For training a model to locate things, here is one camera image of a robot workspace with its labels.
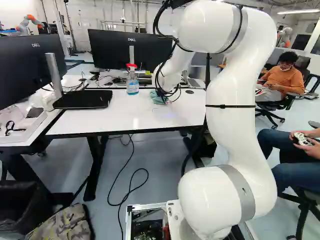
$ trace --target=man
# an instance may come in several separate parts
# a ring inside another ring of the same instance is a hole
[[[298,56],[293,51],[286,51],[279,57],[278,66],[271,68],[260,82],[258,89],[262,89],[263,94],[255,97],[256,102],[281,101],[286,93],[303,94],[305,92],[304,79],[301,72],[294,67]]]
[[[313,146],[293,143],[294,132],[304,133]],[[311,131],[278,131],[263,129],[257,138],[267,159],[273,148],[281,150],[280,164],[272,169],[278,193],[288,187],[301,187],[320,193],[320,128]]]

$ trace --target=monitor screen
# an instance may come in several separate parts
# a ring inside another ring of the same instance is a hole
[[[88,29],[94,65],[101,69],[125,69],[130,62],[129,46],[134,46],[138,69],[154,69],[167,60],[172,40],[155,34]]]
[[[67,73],[58,34],[0,37],[0,110],[51,82],[45,53],[54,53],[60,78]]]

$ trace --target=dell logo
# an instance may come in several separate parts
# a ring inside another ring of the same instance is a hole
[[[31,45],[32,45],[33,48],[38,48],[38,47],[40,47],[40,44],[37,43],[37,42],[36,42],[36,43],[32,43]]]

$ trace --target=white game controller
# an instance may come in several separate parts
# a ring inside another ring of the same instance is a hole
[[[293,136],[300,146],[313,146],[312,142],[302,132],[294,132]]]

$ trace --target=jeans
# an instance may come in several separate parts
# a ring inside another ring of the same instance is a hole
[[[272,169],[278,193],[288,187],[301,187],[320,193],[320,159],[296,148],[289,135],[285,131],[263,129],[257,136],[266,159],[273,148],[280,149],[280,164]]]
[[[277,90],[271,90],[269,87],[260,84],[256,84],[255,87],[263,91],[261,95],[255,96],[256,102],[275,102],[283,99],[281,92]]]

